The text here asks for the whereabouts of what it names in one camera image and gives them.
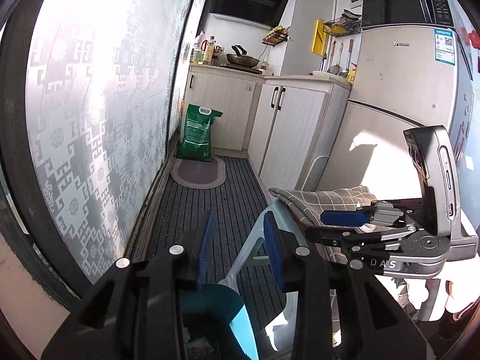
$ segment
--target floor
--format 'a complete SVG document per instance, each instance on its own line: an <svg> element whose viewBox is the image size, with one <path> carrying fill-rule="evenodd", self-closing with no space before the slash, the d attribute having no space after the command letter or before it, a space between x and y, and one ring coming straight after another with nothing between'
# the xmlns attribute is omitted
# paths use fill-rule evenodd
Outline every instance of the floor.
<svg viewBox="0 0 480 360"><path fill-rule="evenodd" d="M258 215L267 207L248 160L222 159L226 165L226 181L219 187L197 190L183 187L169 177L147 252L150 258L157 250L178 242L183 232L197 226L205 210L211 208L217 228L207 272L209 283L225 277ZM263 247L259 255L265 255ZM243 268L237 281L253 331L257 333L282 311L285 294L277 292L268 265Z"/></svg>

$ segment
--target kitchen cabinet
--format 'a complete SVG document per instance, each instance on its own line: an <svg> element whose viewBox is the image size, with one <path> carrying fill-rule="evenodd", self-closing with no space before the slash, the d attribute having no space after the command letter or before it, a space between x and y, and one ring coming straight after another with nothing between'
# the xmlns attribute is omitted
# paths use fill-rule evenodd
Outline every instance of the kitchen cabinet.
<svg viewBox="0 0 480 360"><path fill-rule="evenodd" d="M212 147L241 151L250 140L263 82L262 76L258 78L222 67L190 66L181 132L189 104L212 108L223 113L222 117L215 118L211 127Z"/></svg>
<svg viewBox="0 0 480 360"><path fill-rule="evenodd" d="M337 137L350 88L345 80L327 73L266 79L248 155L267 189L315 190Z"/></svg>
<svg viewBox="0 0 480 360"><path fill-rule="evenodd" d="M274 117L277 114L277 100L280 88L278 85L264 84L258 100L255 118L258 118L259 122L253 125L248 146L250 163L258 175L265 157L265 147L267 147L272 132Z"/></svg>
<svg viewBox="0 0 480 360"><path fill-rule="evenodd" d="M260 179L265 186L296 189L303 161L308 154L324 92L282 88L272 136L268 144Z"/></svg>

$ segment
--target dish soap bottle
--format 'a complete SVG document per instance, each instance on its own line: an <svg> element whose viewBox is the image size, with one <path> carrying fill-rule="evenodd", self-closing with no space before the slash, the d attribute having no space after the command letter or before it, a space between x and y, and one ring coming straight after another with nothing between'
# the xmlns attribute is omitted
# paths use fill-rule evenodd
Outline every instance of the dish soap bottle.
<svg viewBox="0 0 480 360"><path fill-rule="evenodd" d="M346 80L353 85L353 81L355 80L355 73L357 73L357 64L352 62L353 69L349 70L349 73L346 77Z"/></svg>
<svg viewBox="0 0 480 360"><path fill-rule="evenodd" d="M203 64L204 65L212 65L212 57L213 57L213 51L215 50L215 37L211 36L210 40L207 43L207 50L203 54Z"/></svg>
<svg viewBox="0 0 480 360"><path fill-rule="evenodd" d="M207 37L205 36L205 31L200 31L200 35L195 38L193 43L193 50L190 56L190 62L198 64L203 61L203 53L207 47Z"/></svg>

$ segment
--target countertop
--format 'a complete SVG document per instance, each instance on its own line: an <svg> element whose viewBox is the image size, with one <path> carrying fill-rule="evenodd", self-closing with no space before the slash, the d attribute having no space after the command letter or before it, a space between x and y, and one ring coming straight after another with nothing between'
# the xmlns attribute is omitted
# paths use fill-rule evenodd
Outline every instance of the countertop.
<svg viewBox="0 0 480 360"><path fill-rule="evenodd" d="M238 74L246 75L246 76L249 76L249 77L261 78L261 79L265 78L265 76L263 74L253 74L253 73L249 73L249 72L246 72L246 71L229 69L227 67L211 66L209 64L190 64L190 68L213 69L213 70L218 70L218 71L222 71L222 72L229 71L229 72L232 72L232 73L238 73Z"/></svg>
<svg viewBox="0 0 480 360"><path fill-rule="evenodd" d="M226 67L220 66L210 66L207 64L190 64L190 68L199 68L199 69L211 69L216 71L228 71L230 73L239 74L245 77L264 79L264 80L304 80L304 81L321 81L328 82L339 85L345 89L351 89L352 84L350 84L346 79L336 76L334 74L326 72L318 72L314 76L264 76L262 74L253 74L241 70L228 69Z"/></svg>
<svg viewBox="0 0 480 360"><path fill-rule="evenodd" d="M329 82L336 85L339 85L345 89L351 89L352 84L350 84L346 79L336 76L335 74L330 74L327 72L320 72L314 76L266 76L266 80L306 80L306 81L322 81Z"/></svg>

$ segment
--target electrical cord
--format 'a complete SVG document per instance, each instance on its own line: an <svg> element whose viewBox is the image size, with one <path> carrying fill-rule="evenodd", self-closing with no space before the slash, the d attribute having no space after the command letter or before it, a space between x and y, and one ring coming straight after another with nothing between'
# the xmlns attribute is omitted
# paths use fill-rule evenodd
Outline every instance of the electrical cord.
<svg viewBox="0 0 480 360"><path fill-rule="evenodd" d="M268 44L267 46L265 46L265 48L263 49L263 52L260 54L260 56L257 58L258 60L260 60L260 58L262 57L262 55L265 53L265 50L267 49L268 47Z"/></svg>

